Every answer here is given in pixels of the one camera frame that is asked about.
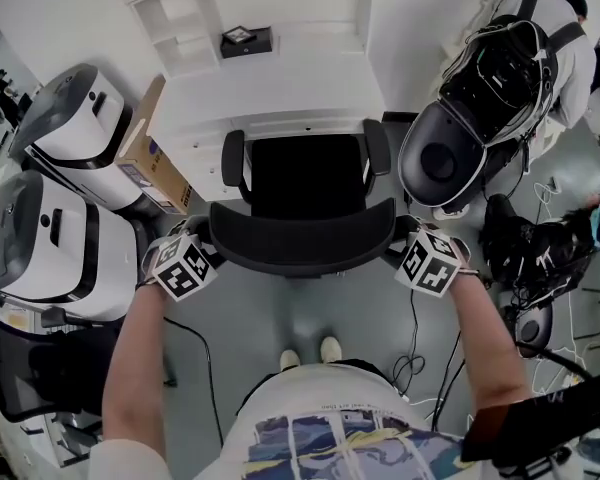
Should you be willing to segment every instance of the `person in white shirt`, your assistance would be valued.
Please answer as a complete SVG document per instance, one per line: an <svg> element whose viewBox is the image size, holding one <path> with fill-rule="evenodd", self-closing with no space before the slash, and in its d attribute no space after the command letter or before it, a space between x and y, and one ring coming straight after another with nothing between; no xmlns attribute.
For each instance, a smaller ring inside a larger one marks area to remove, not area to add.
<svg viewBox="0 0 600 480"><path fill-rule="evenodd" d="M494 0L485 13L484 23L500 16L517 15L522 0ZM532 21L551 37L565 25L587 20L589 7L586 0L538 0ZM558 76L553 86L553 103L549 117L566 128L573 128L587 110L591 84L596 72L596 54L587 36L567 44L557 53ZM531 156L537 159L543 151L544 126L539 127L531 143ZM469 211L469 203L480 193L482 186L500 172L517 153L515 140L504 142L492 149L483 175L449 205L436 208L436 220L459 219Z"/></svg>
<svg viewBox="0 0 600 480"><path fill-rule="evenodd" d="M522 359L480 280L460 275L450 292L476 409L531 398ZM166 299L159 286L143 286L125 319L104 392L104 442L91 451L92 480L171 478L163 422ZM377 369L339 362L334 338L321 353L324 364L307 366L293 351L282 354L283 371L247 396L219 457L198 480L500 478L491 462L462 462L462 439L427 429ZM187 441L178 446L196 453ZM582 477L575 454L551 464L541 477Z"/></svg>

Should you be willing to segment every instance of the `cardboard box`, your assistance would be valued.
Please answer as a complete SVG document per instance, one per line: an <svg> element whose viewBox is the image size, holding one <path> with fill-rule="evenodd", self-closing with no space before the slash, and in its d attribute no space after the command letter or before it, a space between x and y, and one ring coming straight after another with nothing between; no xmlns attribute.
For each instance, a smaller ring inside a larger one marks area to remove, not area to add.
<svg viewBox="0 0 600 480"><path fill-rule="evenodd" d="M151 82L116 154L115 163L165 213L186 215L191 185L169 157L147 135L151 117L165 85L162 75Z"/></svg>

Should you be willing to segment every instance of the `black office chair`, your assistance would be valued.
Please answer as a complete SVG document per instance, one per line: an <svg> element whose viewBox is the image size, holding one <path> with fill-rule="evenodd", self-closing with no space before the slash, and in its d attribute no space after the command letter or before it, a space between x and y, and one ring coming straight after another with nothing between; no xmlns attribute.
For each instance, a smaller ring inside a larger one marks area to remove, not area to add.
<svg viewBox="0 0 600 480"><path fill-rule="evenodd" d="M251 216L213 203L211 241L226 260L287 277L317 277L379 257L394 237L394 199L367 209L376 176L391 171L378 121L364 121L369 160L352 135L257 140L251 146L252 189L243 176L245 134L229 133L222 151L225 185L239 187Z"/></svg>
<svg viewBox="0 0 600 480"><path fill-rule="evenodd" d="M30 334L0 322L0 411L12 422L52 412L102 414L116 327Z"/></svg>

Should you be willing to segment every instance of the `chair armrest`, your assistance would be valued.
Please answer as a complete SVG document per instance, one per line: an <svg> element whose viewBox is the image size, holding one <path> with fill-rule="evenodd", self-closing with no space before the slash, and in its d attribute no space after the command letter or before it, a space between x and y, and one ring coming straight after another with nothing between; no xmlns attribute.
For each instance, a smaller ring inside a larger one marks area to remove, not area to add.
<svg viewBox="0 0 600 480"><path fill-rule="evenodd" d="M227 187L239 187L244 164L244 132L234 130L227 134L222 147L222 181Z"/></svg>
<svg viewBox="0 0 600 480"><path fill-rule="evenodd" d="M43 329L52 327L63 327L65 325L75 325L77 327L91 328L91 322L67 315L67 312L58 306L52 306L42 312L40 315L40 325Z"/></svg>
<svg viewBox="0 0 600 480"><path fill-rule="evenodd" d="M391 152L389 139L382 123L375 119L365 119L364 135L369 154L369 165L374 176L383 176L391 172Z"/></svg>

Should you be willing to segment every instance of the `white shirt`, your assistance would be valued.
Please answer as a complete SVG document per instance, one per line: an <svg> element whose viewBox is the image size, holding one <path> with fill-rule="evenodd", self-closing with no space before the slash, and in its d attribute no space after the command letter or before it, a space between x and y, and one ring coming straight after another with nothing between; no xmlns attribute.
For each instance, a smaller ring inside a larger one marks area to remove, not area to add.
<svg viewBox="0 0 600 480"><path fill-rule="evenodd" d="M196 480L499 480L489 462L463 463L461 443L426 430L377 375L341 365L302 366L258 388L220 457ZM558 469L555 479L582 478L575 454ZM123 440L92 449L89 478L171 480L160 455Z"/></svg>
<svg viewBox="0 0 600 480"><path fill-rule="evenodd" d="M493 18L517 15L522 0L496 0ZM532 21L551 36L565 25L578 21L566 0L538 0ZM580 37L558 52L558 78L553 88L553 103L560 107L550 116L567 128L573 128L587 110L591 84L596 72L596 54L587 36Z"/></svg>

